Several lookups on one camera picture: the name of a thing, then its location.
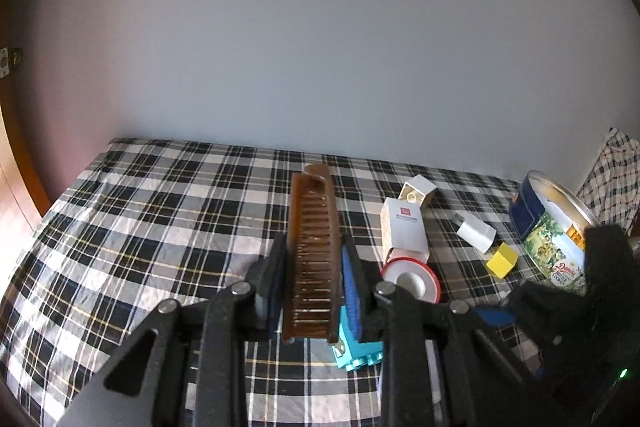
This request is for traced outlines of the brown wooden comb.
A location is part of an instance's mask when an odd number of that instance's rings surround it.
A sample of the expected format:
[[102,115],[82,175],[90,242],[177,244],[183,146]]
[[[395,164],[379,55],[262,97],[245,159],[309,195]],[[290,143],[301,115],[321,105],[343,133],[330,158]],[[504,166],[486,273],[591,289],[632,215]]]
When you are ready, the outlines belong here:
[[282,339],[336,343],[341,308],[341,234],[330,168],[292,176]]

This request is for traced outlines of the yellow cube block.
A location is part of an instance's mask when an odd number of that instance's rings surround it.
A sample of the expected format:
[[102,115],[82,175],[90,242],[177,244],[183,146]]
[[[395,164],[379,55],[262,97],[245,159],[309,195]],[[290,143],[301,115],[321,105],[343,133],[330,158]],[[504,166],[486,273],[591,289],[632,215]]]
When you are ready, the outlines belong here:
[[504,279],[518,263],[518,253],[506,243],[502,243],[486,263],[489,272]]

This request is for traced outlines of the red white tape roll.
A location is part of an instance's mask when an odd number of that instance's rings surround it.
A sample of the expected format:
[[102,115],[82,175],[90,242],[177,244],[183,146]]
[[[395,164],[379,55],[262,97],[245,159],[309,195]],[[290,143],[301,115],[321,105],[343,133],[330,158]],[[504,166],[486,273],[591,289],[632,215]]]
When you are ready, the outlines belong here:
[[424,262],[411,257],[390,260],[381,270],[384,281],[409,291],[424,303],[440,303],[442,288],[435,272]]

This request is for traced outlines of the white box red logo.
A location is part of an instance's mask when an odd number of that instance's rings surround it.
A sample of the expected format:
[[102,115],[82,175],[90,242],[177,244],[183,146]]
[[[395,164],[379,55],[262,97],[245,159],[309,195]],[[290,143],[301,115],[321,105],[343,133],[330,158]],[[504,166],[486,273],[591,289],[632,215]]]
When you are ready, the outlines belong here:
[[422,211],[406,200],[385,199],[380,212],[383,262],[409,257],[423,263],[430,257]]

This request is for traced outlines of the teal toy brick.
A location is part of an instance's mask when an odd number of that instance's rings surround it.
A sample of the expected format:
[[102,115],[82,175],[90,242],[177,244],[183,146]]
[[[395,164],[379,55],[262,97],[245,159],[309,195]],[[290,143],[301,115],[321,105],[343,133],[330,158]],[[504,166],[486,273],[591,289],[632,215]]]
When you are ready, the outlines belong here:
[[373,366],[383,360],[383,343],[360,343],[349,328],[346,307],[341,307],[338,340],[332,346],[336,366],[347,372],[356,371],[361,367]]

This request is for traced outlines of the white charger plug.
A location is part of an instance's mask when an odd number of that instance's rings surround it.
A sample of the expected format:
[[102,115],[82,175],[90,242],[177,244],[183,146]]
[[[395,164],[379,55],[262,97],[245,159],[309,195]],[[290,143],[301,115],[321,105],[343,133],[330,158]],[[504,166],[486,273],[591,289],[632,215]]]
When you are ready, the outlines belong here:
[[456,234],[481,254],[486,254],[495,242],[496,230],[468,212],[455,212]]

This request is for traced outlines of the white toy brick sun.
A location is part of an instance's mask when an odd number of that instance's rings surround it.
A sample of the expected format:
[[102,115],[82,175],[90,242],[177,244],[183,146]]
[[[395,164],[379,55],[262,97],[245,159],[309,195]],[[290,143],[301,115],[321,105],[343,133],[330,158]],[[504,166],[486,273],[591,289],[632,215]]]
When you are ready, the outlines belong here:
[[404,182],[398,198],[424,208],[431,204],[436,192],[437,186],[432,181],[417,174]]

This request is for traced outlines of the round cookie tin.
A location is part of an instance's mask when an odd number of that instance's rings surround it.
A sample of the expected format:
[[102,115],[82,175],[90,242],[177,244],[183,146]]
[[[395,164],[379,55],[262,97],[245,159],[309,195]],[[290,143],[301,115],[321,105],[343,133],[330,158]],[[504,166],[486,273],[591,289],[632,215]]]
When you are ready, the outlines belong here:
[[584,295],[586,231],[597,225],[591,210],[564,185],[530,170],[509,215],[526,254],[549,283]]

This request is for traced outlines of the black white plaid cloth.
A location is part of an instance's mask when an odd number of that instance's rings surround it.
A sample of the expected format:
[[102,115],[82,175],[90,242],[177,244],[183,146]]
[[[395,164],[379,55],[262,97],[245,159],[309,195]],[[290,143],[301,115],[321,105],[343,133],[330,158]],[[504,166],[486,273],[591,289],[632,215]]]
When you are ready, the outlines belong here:
[[190,305],[242,280],[288,221],[291,179],[330,167],[341,228],[380,260],[380,210],[402,184],[437,188],[427,209],[428,264],[444,300],[498,303],[539,275],[526,257],[503,280],[457,236],[452,216],[491,225],[518,247],[508,213],[518,184],[417,165],[142,139],[114,140],[56,200],[17,261],[1,303],[1,378],[38,426],[68,403],[160,301]]

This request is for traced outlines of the plaid pillow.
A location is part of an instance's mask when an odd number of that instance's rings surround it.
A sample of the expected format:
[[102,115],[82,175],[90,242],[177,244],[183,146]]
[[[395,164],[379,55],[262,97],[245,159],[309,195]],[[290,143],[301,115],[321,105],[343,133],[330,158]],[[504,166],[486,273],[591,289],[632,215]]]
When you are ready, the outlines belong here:
[[600,223],[619,225],[631,236],[639,216],[639,178],[639,141],[611,128],[577,197]]

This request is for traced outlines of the wooden door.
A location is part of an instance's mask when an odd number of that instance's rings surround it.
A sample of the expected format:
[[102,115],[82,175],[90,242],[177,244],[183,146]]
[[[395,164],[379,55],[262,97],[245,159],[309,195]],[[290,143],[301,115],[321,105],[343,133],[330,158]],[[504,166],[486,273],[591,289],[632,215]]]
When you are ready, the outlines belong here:
[[1,0],[1,269],[8,271],[51,206],[18,118],[21,62],[22,50],[9,43],[9,0]]

